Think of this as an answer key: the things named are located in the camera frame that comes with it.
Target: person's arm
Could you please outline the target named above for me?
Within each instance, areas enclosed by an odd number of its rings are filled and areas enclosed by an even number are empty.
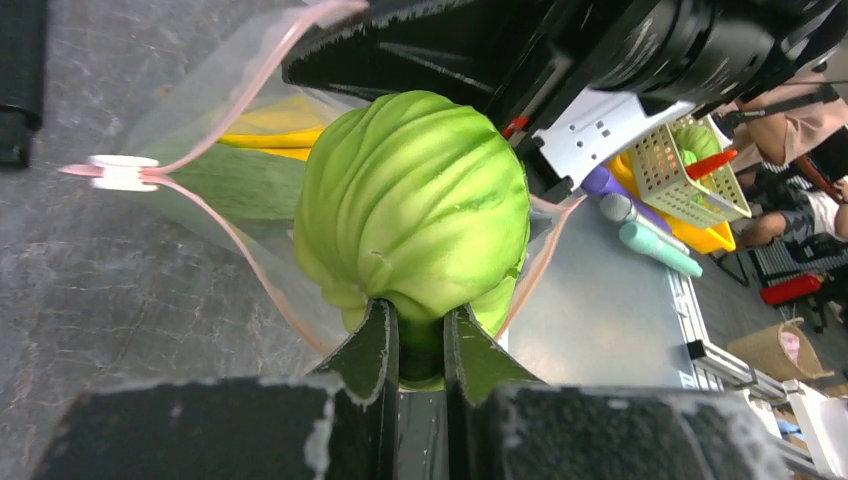
[[[739,110],[750,112],[759,110],[771,102],[768,102],[760,95],[748,103],[737,101]],[[763,117],[752,122],[748,122],[748,134],[754,141],[754,144],[760,150],[763,160],[771,164],[781,166],[786,164],[786,133],[789,129],[789,119],[784,113],[775,113],[768,117]]]
[[[833,219],[834,230],[837,237],[848,238],[848,204],[845,203],[848,200],[848,182],[840,180],[834,186],[842,193],[842,202]]]

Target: yellow container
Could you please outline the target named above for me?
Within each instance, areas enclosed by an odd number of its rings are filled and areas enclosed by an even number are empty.
[[[639,188],[636,186],[636,179],[630,170],[630,157],[627,156],[627,153],[622,153],[613,158],[607,162],[606,167],[622,187],[626,188],[635,198],[639,198]],[[710,228],[698,228],[657,209],[653,210],[668,222],[675,237],[698,253],[706,255],[716,250],[728,252],[736,250],[733,232],[731,232],[730,225],[727,222],[722,222]]]

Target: pink cloth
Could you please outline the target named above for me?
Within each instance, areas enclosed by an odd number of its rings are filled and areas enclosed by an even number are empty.
[[[804,72],[786,82],[825,82],[827,81],[821,73]],[[781,85],[762,97],[768,104],[788,100],[793,97],[813,92],[819,88],[818,85]],[[725,105],[716,110],[717,113],[725,113],[738,110],[736,105]],[[830,103],[816,103],[785,112],[789,125],[786,129],[786,159],[788,161],[804,155],[820,143],[825,141],[836,130],[844,127],[848,122],[848,104],[839,99]],[[731,164],[734,171],[739,171],[762,162],[763,157],[754,141],[748,134],[748,128],[741,125],[734,132],[735,138],[730,147],[739,152],[739,155]]]

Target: gray tabletop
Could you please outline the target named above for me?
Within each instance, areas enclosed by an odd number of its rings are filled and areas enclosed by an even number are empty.
[[[276,313],[243,259],[156,212],[56,173],[91,153],[110,153],[218,39],[281,4],[51,1],[45,128],[32,168],[0,173],[0,478],[22,478],[32,469],[58,416],[84,388],[128,379],[299,374],[319,361]],[[561,243],[589,240],[596,249],[621,251],[589,207],[576,214]],[[593,232],[585,236],[584,228]],[[671,299],[665,269],[626,255],[597,268],[581,251],[557,253],[557,271],[534,293],[535,307],[516,320],[511,350],[552,381],[674,385],[682,358],[673,346],[682,337],[665,303]],[[603,280],[616,267],[629,269],[628,282],[649,275],[649,283],[607,302],[619,311],[598,315],[594,307],[604,302],[604,291],[588,274]],[[570,271],[588,276],[568,277]],[[579,308],[563,314],[564,302]],[[600,323],[628,322],[627,312],[647,316],[644,329],[665,333],[640,337],[636,324],[605,329]],[[596,323],[586,324],[589,317]],[[544,328],[534,328],[537,323]],[[534,337],[540,334],[541,343]],[[604,377],[598,365],[583,370],[581,363],[593,357],[581,338],[596,338],[607,349],[613,359],[607,372],[615,375]],[[637,338],[641,343],[632,343]],[[630,368],[628,348],[638,355],[659,351],[646,362],[653,376]],[[401,465],[403,478],[413,478],[408,469],[417,465],[425,466],[415,470],[422,478],[443,473],[427,467],[440,457],[434,449],[443,448],[433,426],[443,423],[443,408],[433,395],[401,406],[402,419],[412,418],[407,412],[417,419],[402,420],[401,450],[418,455]]]
[[[0,173],[0,478],[83,388],[319,360],[239,257],[56,168],[109,153],[217,39],[283,0],[52,0],[45,127]]]

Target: gray panel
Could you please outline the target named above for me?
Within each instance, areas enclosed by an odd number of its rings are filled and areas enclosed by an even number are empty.
[[[547,382],[681,386],[668,269],[618,240],[593,200],[571,215],[554,258],[510,328],[509,351]]]

